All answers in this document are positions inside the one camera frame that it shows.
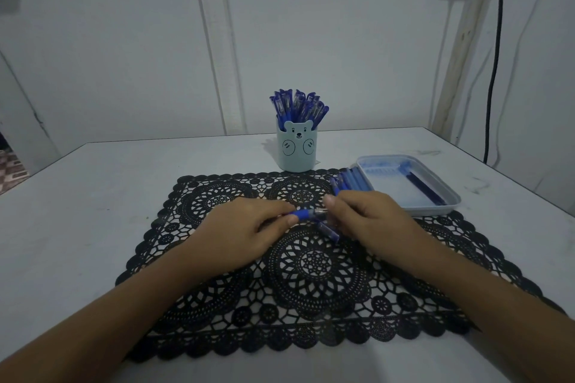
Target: left hand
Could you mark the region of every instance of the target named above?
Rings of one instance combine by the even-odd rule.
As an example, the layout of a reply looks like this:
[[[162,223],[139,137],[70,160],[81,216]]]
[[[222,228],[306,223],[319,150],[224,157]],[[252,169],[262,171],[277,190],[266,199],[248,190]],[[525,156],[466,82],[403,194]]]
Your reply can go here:
[[[218,276],[261,257],[298,218],[284,215],[260,232],[259,227],[295,210],[287,201],[239,197],[213,208],[180,247],[205,278]]]

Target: bear pen holder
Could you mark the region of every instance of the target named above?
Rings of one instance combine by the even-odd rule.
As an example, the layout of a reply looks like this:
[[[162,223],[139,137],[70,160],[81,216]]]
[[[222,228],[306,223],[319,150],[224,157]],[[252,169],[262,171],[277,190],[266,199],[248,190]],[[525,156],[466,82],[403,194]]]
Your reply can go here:
[[[278,135],[278,165],[285,171],[302,173],[316,164],[317,129],[312,130],[313,121],[293,123],[286,121],[283,132],[276,120]]]

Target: plastic tray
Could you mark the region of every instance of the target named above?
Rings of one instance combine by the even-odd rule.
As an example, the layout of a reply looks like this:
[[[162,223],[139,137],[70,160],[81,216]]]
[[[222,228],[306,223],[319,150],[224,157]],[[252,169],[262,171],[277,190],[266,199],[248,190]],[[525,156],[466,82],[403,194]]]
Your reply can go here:
[[[436,205],[400,171],[409,162],[416,177],[443,199],[445,205]],[[411,216],[435,216],[450,213],[461,203],[461,197],[413,156],[378,155],[361,156],[357,166],[372,189],[389,194]]]

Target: cable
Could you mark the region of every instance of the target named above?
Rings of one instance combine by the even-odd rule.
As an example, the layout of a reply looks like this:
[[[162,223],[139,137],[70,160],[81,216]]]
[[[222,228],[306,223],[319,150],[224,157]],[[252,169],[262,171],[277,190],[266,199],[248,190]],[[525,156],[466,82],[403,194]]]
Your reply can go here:
[[[497,64],[499,63],[499,45],[501,43],[501,23],[503,22],[503,0],[499,0],[497,10],[497,32],[495,34],[495,55],[493,57],[493,70],[491,71],[491,81],[487,91],[487,114],[485,116],[485,153],[483,154],[483,163],[487,163],[489,156],[489,125],[491,123],[491,98],[493,96],[493,85],[497,74]]]

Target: patterned floor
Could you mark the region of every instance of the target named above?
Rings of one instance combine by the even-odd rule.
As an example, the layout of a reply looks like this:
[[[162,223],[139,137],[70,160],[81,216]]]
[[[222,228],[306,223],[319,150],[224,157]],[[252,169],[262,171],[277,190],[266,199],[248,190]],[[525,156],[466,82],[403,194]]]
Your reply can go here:
[[[24,182],[30,175],[10,149],[0,150],[0,194]]]

